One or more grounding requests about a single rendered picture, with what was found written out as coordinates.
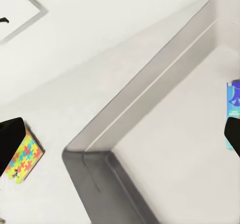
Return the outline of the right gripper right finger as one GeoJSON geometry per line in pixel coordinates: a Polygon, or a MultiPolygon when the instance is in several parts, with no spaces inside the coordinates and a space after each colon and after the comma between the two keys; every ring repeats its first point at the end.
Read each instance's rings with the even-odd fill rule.
{"type": "Polygon", "coordinates": [[[229,117],[223,134],[240,157],[240,119],[229,117]]]}

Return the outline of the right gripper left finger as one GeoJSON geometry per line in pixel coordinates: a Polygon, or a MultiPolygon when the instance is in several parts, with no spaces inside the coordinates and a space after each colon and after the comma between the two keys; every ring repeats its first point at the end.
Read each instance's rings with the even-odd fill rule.
{"type": "Polygon", "coordinates": [[[26,137],[22,117],[0,122],[0,177],[26,137]]]}

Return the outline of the toy box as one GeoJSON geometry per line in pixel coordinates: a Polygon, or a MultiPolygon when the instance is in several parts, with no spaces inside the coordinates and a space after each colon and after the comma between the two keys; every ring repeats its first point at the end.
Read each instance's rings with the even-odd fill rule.
{"type": "Polygon", "coordinates": [[[240,0],[209,0],[60,153],[91,224],[240,224],[236,82],[240,0]]]}

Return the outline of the jigsaw puzzle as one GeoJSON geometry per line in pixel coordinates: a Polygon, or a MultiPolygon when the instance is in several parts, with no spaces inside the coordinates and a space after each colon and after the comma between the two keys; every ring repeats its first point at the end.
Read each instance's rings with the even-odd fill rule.
{"type": "Polygon", "coordinates": [[[36,144],[27,126],[25,126],[26,136],[5,171],[9,179],[14,179],[15,174],[19,172],[16,177],[16,184],[21,184],[35,163],[43,154],[43,151],[36,144]]]}

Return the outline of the board game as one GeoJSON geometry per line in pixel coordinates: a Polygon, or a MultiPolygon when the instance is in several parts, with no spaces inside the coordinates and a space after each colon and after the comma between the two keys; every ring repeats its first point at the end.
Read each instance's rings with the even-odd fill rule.
{"type": "MultiPolygon", "coordinates": [[[[240,119],[240,82],[228,82],[227,89],[227,118],[240,119]]],[[[234,150],[227,139],[227,149],[234,150]]]]}

